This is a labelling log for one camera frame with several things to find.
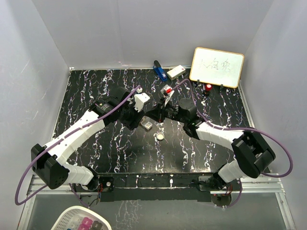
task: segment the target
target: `white basket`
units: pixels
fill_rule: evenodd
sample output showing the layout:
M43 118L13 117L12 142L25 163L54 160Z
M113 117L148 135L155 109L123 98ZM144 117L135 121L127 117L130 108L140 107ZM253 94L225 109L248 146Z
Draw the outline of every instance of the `white basket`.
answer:
M93 222L98 221L102 223L102 230L112 230L110 224L104 218L81 206L72 206L62 212L51 230L78 230L78 227L82 223L84 217L93 220Z

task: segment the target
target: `marble tabletop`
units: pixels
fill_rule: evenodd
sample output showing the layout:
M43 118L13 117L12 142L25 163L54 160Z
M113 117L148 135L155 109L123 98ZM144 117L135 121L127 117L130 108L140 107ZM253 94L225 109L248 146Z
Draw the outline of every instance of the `marble tabletop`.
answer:
M60 109L54 137L81 118L89 105L118 86L129 91L141 85L151 97L144 110L149 110L161 97L160 89L175 86L189 77L189 69L177 80L162 82L153 69L76 70L70 74ZM238 89L214 86L204 98L204 84L194 87L197 107L217 125L247 127L248 119ZM190 97L187 84L178 88L172 97L177 104ZM163 123L151 121L153 128L146 131L139 126L133 131L120 122L109 124L81 145L68 162L90 166L98 173L211 173L234 159L232 151L209 141L190 138L183 124L166 119ZM157 141L154 134L163 132L165 139Z

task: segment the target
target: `whiteboard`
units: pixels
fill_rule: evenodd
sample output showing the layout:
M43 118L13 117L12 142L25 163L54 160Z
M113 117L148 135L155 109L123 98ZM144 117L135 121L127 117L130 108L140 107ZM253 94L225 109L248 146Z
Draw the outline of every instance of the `whiteboard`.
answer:
M244 55L197 47L190 72L190 80L225 87L238 87Z

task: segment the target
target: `wall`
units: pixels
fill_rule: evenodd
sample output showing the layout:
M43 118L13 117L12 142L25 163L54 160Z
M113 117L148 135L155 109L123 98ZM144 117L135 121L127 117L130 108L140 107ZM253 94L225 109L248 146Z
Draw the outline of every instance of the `wall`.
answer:
M256 127L292 153L294 170L282 182L298 230L307 225L306 22L305 0L274 1L246 52L241 77ZM284 173L288 159L280 148L274 150L273 169Z
M191 65L198 46L245 53L272 0L32 0L69 67Z
M0 229L12 230L23 209L17 184L31 147L50 140L69 69L31 1L0 0L0 33Z

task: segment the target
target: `red bottle cap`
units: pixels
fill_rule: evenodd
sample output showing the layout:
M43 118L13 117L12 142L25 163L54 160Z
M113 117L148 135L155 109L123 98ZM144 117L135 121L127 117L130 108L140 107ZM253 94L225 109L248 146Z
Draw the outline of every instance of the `red bottle cap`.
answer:
M206 91L210 91L212 89L212 85L206 84L205 89L206 89Z

